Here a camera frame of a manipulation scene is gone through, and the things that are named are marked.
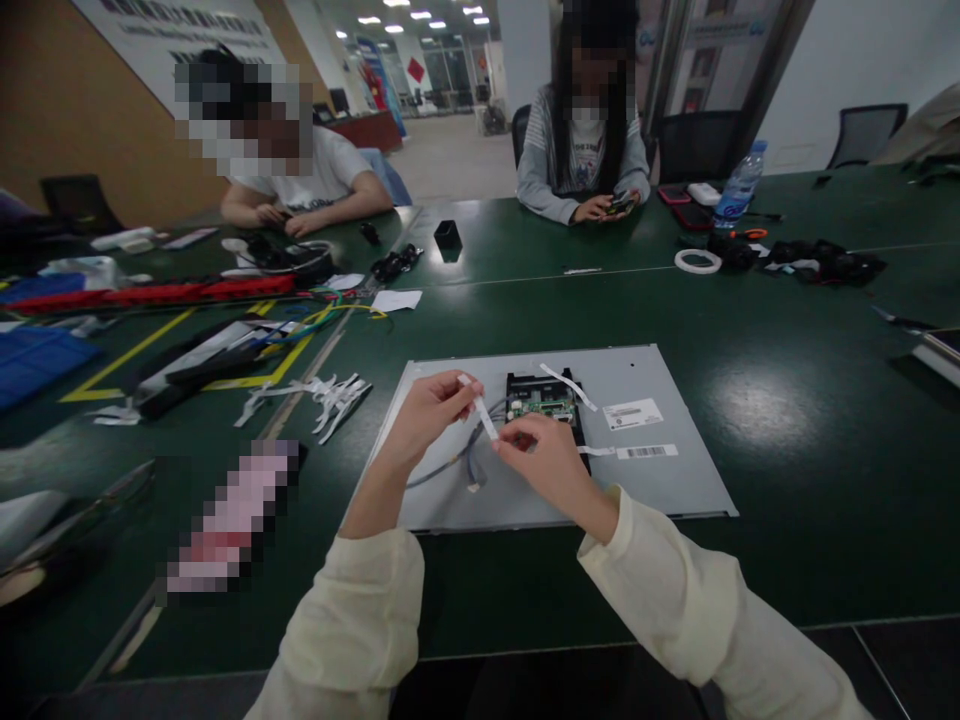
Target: banner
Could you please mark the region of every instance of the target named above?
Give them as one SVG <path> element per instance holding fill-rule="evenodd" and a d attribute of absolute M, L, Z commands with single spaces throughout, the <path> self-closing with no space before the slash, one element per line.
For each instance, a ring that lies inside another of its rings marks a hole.
<path fill-rule="evenodd" d="M 174 117 L 173 69 L 222 42 L 247 63 L 286 60 L 253 0 L 73 0 Z"/>
<path fill-rule="evenodd" d="M 403 118 L 400 115 L 400 102 L 397 100 L 397 94 L 393 91 L 393 85 L 390 84 L 390 80 L 387 78 L 387 71 L 383 67 L 383 61 L 380 58 L 380 50 L 377 48 L 377 44 L 369 38 L 358 36 L 357 46 L 360 48 L 360 55 L 363 57 L 367 68 L 369 68 L 379 80 L 377 85 L 379 88 L 382 88 L 384 101 L 387 107 L 390 108 L 390 112 L 393 113 L 393 119 L 396 121 L 397 128 L 400 130 L 400 137 L 406 137 L 407 129 L 403 126 Z M 366 78 L 367 73 L 361 72 L 361 75 Z"/>

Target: gray floor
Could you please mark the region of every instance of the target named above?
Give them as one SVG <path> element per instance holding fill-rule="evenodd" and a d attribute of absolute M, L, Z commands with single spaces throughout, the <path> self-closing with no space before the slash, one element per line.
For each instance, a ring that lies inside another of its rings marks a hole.
<path fill-rule="evenodd" d="M 517 170 L 510 134 L 483 137 L 473 115 L 404 120 L 403 149 L 387 158 L 416 205 L 513 197 Z"/>

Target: smartphone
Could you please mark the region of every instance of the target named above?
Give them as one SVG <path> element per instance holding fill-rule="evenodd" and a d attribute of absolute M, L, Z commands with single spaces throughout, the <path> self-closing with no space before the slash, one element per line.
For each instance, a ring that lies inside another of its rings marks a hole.
<path fill-rule="evenodd" d="M 711 230 L 713 228 L 713 210 L 698 203 L 671 205 L 671 212 L 687 230 Z"/>
<path fill-rule="evenodd" d="M 630 194 L 629 190 L 625 190 L 613 199 L 610 207 L 607 208 L 607 215 L 616 215 L 618 213 L 627 212 L 632 207 L 633 195 Z"/>
<path fill-rule="evenodd" d="M 683 205 L 693 200 L 683 188 L 660 188 L 657 190 L 657 195 L 665 205 Z"/>

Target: long black hair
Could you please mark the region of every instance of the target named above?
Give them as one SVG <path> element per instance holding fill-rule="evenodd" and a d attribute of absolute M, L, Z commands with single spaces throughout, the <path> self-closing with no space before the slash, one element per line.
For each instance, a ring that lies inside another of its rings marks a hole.
<path fill-rule="evenodd" d="M 556 60 L 553 64 L 553 151 L 556 183 L 563 187 L 570 175 L 570 118 L 573 109 L 573 48 L 620 50 L 615 81 L 602 97 L 606 111 L 604 153 L 600 163 L 599 190 L 611 193 L 620 179 L 620 162 L 627 142 L 627 98 L 633 97 L 628 79 L 636 61 L 636 0 L 567 0 L 560 23 Z"/>

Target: roll of tape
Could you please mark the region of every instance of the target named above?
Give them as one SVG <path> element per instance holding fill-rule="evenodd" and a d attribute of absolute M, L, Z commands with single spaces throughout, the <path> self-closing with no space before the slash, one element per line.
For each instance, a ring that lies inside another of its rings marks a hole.
<path fill-rule="evenodd" d="M 691 255 L 699 255 L 706 260 L 711 262 L 710 265 L 700 267 L 698 265 L 691 265 L 684 258 L 690 257 Z M 673 264 L 684 272 L 693 273 L 694 275 L 713 275 L 717 270 L 720 269 L 720 266 L 723 265 L 723 260 L 714 255 L 712 252 L 706 250 L 697 250 L 696 248 L 691 248 L 690 250 L 681 250 L 676 255 L 673 256 Z"/>

